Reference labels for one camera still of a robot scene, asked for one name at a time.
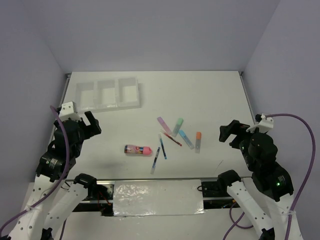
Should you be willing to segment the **green highlighter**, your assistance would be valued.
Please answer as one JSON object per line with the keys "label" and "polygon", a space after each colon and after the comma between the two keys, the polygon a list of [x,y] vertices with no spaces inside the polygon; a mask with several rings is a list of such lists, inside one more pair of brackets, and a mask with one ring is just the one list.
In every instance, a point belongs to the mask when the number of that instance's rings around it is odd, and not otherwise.
{"label": "green highlighter", "polygon": [[178,134],[183,122],[184,122],[183,118],[180,117],[180,118],[177,119],[176,124],[175,124],[175,126],[173,128],[173,131],[172,131],[172,136],[174,138],[177,136],[177,134]]}

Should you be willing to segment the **pink glue stick tube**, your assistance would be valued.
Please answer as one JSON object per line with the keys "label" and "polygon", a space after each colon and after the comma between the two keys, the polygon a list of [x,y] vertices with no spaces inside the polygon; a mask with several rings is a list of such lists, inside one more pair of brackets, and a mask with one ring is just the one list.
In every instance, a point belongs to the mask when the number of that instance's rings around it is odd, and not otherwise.
{"label": "pink glue stick tube", "polygon": [[126,155],[143,155],[150,156],[153,151],[149,146],[137,146],[132,144],[127,144],[124,146],[124,153]]}

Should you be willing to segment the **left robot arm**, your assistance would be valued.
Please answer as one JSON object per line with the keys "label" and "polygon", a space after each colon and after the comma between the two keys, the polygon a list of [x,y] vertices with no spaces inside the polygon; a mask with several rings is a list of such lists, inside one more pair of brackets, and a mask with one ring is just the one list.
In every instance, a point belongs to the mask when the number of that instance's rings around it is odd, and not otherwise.
{"label": "left robot arm", "polygon": [[53,108],[52,112],[56,118],[54,139],[39,160],[24,210],[0,228],[4,230],[8,224],[17,221],[8,235],[0,236],[2,240],[52,240],[59,230],[65,229],[67,218],[82,200],[97,196],[97,179],[81,173],[63,197],[54,203],[68,173],[76,164],[76,158],[80,156],[83,142],[99,135],[102,130],[91,111],[85,112],[89,125],[75,111]]}

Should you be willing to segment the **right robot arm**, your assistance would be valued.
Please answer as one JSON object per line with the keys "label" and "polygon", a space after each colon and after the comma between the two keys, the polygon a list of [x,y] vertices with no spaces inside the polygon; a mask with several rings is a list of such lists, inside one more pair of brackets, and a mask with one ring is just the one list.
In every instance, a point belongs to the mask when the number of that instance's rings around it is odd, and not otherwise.
{"label": "right robot arm", "polygon": [[234,170],[218,175],[217,190],[230,195],[253,225],[260,240],[301,240],[299,223],[291,206],[294,187],[289,173],[276,161],[278,148],[273,139],[260,132],[260,127],[250,127],[238,120],[219,128],[219,141],[230,135],[235,138],[230,146],[241,151],[256,189],[263,195],[266,213],[246,189]]}

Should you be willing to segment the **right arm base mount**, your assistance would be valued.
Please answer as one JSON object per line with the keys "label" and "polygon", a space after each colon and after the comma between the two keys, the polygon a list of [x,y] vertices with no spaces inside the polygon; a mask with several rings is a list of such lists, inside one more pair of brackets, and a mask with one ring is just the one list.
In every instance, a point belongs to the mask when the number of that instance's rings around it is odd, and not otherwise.
{"label": "right arm base mount", "polygon": [[205,210],[229,209],[235,202],[230,195],[222,190],[216,180],[202,181],[197,190],[202,193]]}

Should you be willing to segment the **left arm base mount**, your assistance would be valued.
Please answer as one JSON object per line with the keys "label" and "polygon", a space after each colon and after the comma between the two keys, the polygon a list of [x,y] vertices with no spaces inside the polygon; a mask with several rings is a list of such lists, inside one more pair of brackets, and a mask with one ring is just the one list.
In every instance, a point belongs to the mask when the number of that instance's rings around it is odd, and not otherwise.
{"label": "left arm base mount", "polygon": [[74,213],[98,213],[103,217],[113,217],[114,183],[98,181],[95,189],[73,210]]}

